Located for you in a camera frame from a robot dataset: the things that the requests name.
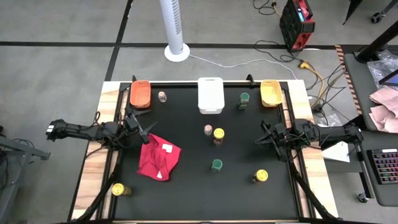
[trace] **red towel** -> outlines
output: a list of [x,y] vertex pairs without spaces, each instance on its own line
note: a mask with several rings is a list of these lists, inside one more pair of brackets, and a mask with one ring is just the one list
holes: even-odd
[[181,149],[154,134],[148,134],[148,138],[149,144],[141,147],[137,173],[166,181],[178,162]]

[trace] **caster wheel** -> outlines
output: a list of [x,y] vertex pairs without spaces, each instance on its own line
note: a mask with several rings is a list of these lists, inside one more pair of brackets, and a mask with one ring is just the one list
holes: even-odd
[[358,196],[357,196],[357,198],[358,198],[358,200],[361,202],[361,203],[366,203],[366,202],[368,202],[368,198],[366,197],[366,194],[365,193],[361,193],[361,194],[359,194]]
[[380,12],[377,12],[372,16],[371,21],[373,24],[376,24],[376,23],[380,22],[382,18],[383,18],[383,15]]

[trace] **keyboard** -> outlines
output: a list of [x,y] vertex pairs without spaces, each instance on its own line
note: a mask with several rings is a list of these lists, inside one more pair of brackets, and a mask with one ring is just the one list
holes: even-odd
[[368,150],[369,160],[379,184],[398,184],[398,150]]

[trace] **yellow lid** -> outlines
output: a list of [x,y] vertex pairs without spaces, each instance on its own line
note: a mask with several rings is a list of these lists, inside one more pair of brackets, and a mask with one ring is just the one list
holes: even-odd
[[112,187],[112,194],[113,195],[120,196],[120,195],[123,194],[123,192],[124,192],[123,184],[117,183],[117,184],[113,185],[113,187]]
[[258,181],[264,182],[268,179],[268,173],[265,170],[258,170],[256,172],[256,178]]
[[224,130],[222,128],[217,128],[214,130],[214,138],[222,139],[224,137]]

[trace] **gray floor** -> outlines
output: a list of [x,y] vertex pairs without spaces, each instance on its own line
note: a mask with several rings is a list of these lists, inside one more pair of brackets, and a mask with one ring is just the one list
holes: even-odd
[[[126,0],[5,0],[0,6],[0,41],[114,42]],[[285,1],[278,1],[279,10]],[[317,31],[309,44],[367,44],[398,19],[396,8],[379,24],[369,16],[388,1],[364,1],[345,26],[347,0],[309,0],[315,13]],[[186,42],[252,44],[259,39],[282,43],[277,15],[262,16],[250,0],[180,0]],[[123,42],[166,42],[159,1],[134,0]],[[397,44],[398,38],[391,41]],[[236,68],[221,68],[199,59],[168,62],[163,49],[121,49],[112,80],[130,80],[132,75],[148,80],[196,80],[217,76],[225,80],[245,78],[293,79],[280,65],[254,62]],[[270,50],[275,55],[284,50]],[[87,142],[45,140],[50,121],[63,118],[71,123],[90,124],[100,97],[111,48],[84,47],[0,47],[0,124],[10,138],[26,138],[52,153],[49,161],[30,165],[25,185],[18,193],[11,221],[30,223],[64,222],[69,212]],[[192,49],[192,55],[234,65],[270,57],[254,50]],[[325,77],[339,65],[334,50],[304,50],[308,60]],[[304,79],[307,86],[314,74],[284,65]],[[344,78],[337,86],[347,86]],[[309,91],[317,95],[320,85]],[[349,90],[331,105],[348,119],[356,116]],[[325,106],[326,115],[337,114]],[[363,191],[357,174],[330,174],[341,217],[347,220],[393,223],[398,208],[380,207],[375,200],[358,203],[354,194]]]

